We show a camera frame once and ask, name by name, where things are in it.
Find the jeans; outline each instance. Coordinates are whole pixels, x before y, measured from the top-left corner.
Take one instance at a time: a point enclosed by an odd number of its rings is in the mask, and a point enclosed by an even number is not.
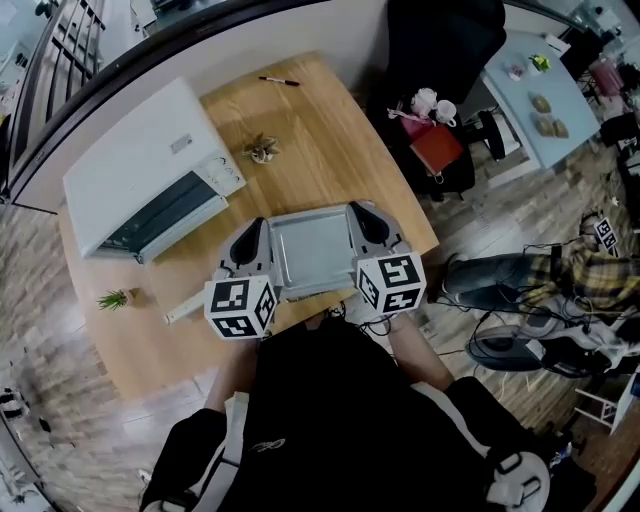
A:
[[[519,289],[532,275],[534,255],[503,254],[490,258],[455,261],[444,286],[461,306],[518,311]]]

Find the wooden table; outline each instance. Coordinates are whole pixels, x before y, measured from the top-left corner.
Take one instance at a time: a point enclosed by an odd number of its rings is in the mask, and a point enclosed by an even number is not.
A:
[[[258,80],[268,75],[302,83],[290,87]],[[402,173],[369,121],[338,78],[315,53],[256,71],[201,99],[247,180],[231,195],[229,208],[141,267],[130,261],[82,260],[69,216],[60,230],[71,277],[91,336],[125,399],[217,366],[229,345],[201,315],[167,326],[162,315],[202,290],[216,266],[222,242],[257,216],[368,199],[393,215],[420,253],[438,241]],[[282,151],[269,165],[241,155],[264,132]],[[142,304],[101,312],[95,299],[106,290],[140,288]],[[353,289],[280,304],[275,332],[305,320],[348,297]]]

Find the white stick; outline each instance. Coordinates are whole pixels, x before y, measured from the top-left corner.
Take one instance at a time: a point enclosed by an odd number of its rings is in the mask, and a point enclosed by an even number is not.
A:
[[[197,293],[190,299],[187,299],[182,304],[180,304],[177,308],[170,311],[164,317],[164,321],[167,324],[172,324],[185,316],[189,316],[191,313],[196,311],[197,309],[204,306],[204,290]]]

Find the red book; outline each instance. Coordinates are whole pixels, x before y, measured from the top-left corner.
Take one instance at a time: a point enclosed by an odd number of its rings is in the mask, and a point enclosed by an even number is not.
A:
[[[422,134],[411,144],[411,149],[434,176],[457,160],[464,151],[444,124],[439,124]]]

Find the light blue table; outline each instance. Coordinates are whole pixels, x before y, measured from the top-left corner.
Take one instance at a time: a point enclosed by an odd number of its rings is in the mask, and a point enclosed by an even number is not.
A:
[[[525,71],[519,82],[509,78],[507,70],[510,66],[517,64],[526,70],[529,56],[536,53],[549,58],[549,71],[538,76]],[[533,170],[549,169],[600,130],[600,124],[575,80],[542,37],[507,31],[507,41],[485,66],[482,81],[500,105],[530,158],[529,162],[493,178],[491,188]],[[550,115],[566,125],[568,139],[543,137],[538,133],[530,93],[547,98],[551,104]]]

